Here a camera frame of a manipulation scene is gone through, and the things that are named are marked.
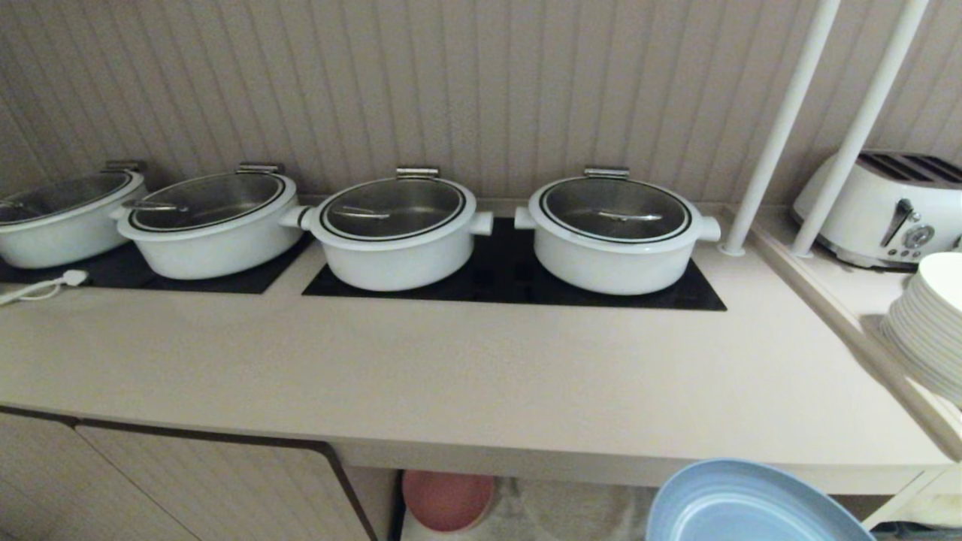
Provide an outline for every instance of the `induction cooktop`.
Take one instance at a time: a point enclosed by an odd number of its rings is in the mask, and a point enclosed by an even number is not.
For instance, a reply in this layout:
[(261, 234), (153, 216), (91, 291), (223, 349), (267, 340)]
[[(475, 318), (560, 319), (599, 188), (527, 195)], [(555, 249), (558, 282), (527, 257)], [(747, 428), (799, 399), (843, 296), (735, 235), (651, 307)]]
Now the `induction cooktop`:
[(538, 262), (534, 231), (516, 230), (512, 220), (506, 218), (494, 220), (491, 237), (475, 237), (474, 252), (468, 262), (440, 282), (402, 292), (371, 292), (345, 284), (325, 266), (303, 295), (727, 310), (694, 261), (688, 262), (685, 273), (674, 285), (655, 293), (615, 296), (576, 288), (556, 278)]
[(0, 282), (32, 284), (57, 278), (70, 269), (79, 269), (89, 273), (89, 279), (84, 283), (84, 287), (261, 294), (313, 240), (314, 237), (311, 235), (304, 235), (297, 244), (274, 259), (253, 269), (219, 278), (204, 280), (164, 278), (150, 269), (134, 243), (127, 243), (84, 261), (49, 269), (17, 269), (0, 261)]

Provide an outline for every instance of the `pink plate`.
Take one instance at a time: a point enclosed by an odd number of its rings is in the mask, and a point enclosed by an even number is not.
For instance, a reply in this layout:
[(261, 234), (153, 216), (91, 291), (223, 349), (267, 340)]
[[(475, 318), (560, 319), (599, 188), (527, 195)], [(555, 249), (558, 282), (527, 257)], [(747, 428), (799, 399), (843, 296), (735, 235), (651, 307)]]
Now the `pink plate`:
[(407, 470), (404, 503), (426, 528), (442, 533), (476, 525), (494, 499), (494, 477)]

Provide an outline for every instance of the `white pole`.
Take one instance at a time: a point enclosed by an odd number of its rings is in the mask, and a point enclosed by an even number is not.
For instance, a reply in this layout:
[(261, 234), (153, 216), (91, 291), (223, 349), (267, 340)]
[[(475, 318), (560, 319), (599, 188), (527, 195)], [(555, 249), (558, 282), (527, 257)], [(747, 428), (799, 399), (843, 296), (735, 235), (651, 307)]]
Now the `white pole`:
[(822, 191), (819, 192), (812, 211), (808, 213), (805, 223), (801, 226), (801, 231), (795, 238), (795, 243), (792, 244), (792, 253), (795, 255), (800, 257), (809, 255), (812, 243), (819, 235), (828, 212), (835, 204), (835, 199), (838, 198), (852, 166), (855, 165), (855, 160), (858, 159), (858, 153), (861, 152), (865, 140), (869, 138), (869, 134), (872, 132), (872, 126), (878, 118), (878, 113), (882, 110), (882, 105), (885, 104), (885, 98), (896, 80), (896, 75), (899, 74), (899, 68), (902, 61), (905, 60), (909, 46), (912, 44), (912, 38), (919, 30), (919, 23), (922, 22), (922, 15), (924, 15), (927, 5), (928, 0), (908, 0), (905, 7), (902, 8), (892, 39), (889, 40), (889, 44), (885, 48), (882, 61), (875, 69), (869, 91), (862, 101), (862, 106), (855, 116), (855, 121), (848, 128), (848, 134), (842, 142), (842, 147), (839, 148), (835, 163), (828, 170), (825, 184)]
[(808, 34), (805, 36), (805, 43), (802, 45), (801, 56), (795, 66), (795, 73), (792, 81), (789, 82), (785, 90), (785, 98), (782, 100), (781, 109), (772, 125), (769, 139), (765, 143), (762, 155), (758, 159), (755, 171), (751, 174), (751, 180), (742, 199), (742, 206), (738, 209), (735, 222), (732, 223), (731, 230), (728, 232), (728, 239), (723, 245), (719, 245), (722, 253), (734, 256), (745, 255), (742, 245), (748, 235), (748, 229), (758, 214), (758, 206), (762, 204), (762, 196), (768, 189), (772, 181), (772, 173), (778, 165), (778, 158), (782, 150), (785, 149), (785, 141), (792, 133), (792, 126), (801, 109), (801, 103), (808, 92), (808, 86), (815, 75), (815, 68), (819, 65), (819, 57), (825, 48), (828, 40), (828, 32), (835, 21), (835, 14), (839, 10), (840, 0), (821, 0), (812, 21), (808, 25)]

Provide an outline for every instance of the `beadboard wall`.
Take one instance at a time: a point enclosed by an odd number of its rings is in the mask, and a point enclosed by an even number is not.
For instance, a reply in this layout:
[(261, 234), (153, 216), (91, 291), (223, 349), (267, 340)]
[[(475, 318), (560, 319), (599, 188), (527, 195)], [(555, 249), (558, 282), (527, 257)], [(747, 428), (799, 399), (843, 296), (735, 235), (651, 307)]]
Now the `beadboard wall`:
[[(435, 165), (485, 197), (585, 165), (737, 201), (816, 0), (0, 0), (0, 191), (147, 158), (304, 193)], [(769, 202), (848, 129), (901, 2), (846, 0)], [(962, 10), (933, 0), (871, 145), (962, 161)]]

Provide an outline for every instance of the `white casserole pot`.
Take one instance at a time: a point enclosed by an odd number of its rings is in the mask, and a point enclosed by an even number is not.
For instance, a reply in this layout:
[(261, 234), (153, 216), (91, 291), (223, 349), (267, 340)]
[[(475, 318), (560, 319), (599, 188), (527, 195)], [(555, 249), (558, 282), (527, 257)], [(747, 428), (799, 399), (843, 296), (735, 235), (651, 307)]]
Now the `white casserole pot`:
[(515, 212), (535, 230), (535, 255), (562, 280), (608, 295), (641, 295), (678, 281), (696, 241), (722, 231), (677, 193), (628, 179), (627, 169), (585, 170), (544, 186)]
[(142, 164), (110, 162), (103, 171), (0, 199), (0, 256), (21, 269), (56, 267), (120, 246), (110, 214), (147, 194)]
[(234, 173), (168, 186), (116, 213), (150, 268), (179, 280), (246, 271), (284, 253), (301, 232), (281, 225), (297, 206), (297, 188), (276, 166), (241, 165)]
[(448, 277), (468, 261), (473, 235), (491, 235), (492, 213), (437, 169), (400, 168), (394, 178), (299, 207), (285, 223), (311, 231), (341, 281), (371, 291), (414, 289)]

